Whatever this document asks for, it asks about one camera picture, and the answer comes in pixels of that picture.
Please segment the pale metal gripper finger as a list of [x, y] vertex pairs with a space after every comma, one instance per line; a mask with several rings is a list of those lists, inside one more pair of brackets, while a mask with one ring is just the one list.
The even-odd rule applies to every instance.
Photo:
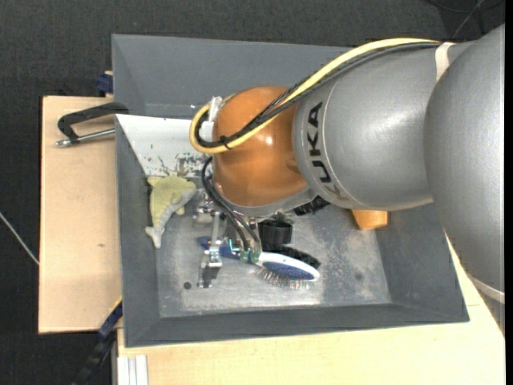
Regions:
[[197, 286], [201, 289], [206, 289], [210, 287], [210, 271], [208, 268], [209, 260], [209, 254], [207, 252], [204, 252], [201, 255], [200, 259], [197, 282]]
[[208, 288], [211, 288], [212, 281], [217, 278], [223, 262], [218, 250], [210, 250], [208, 256]]

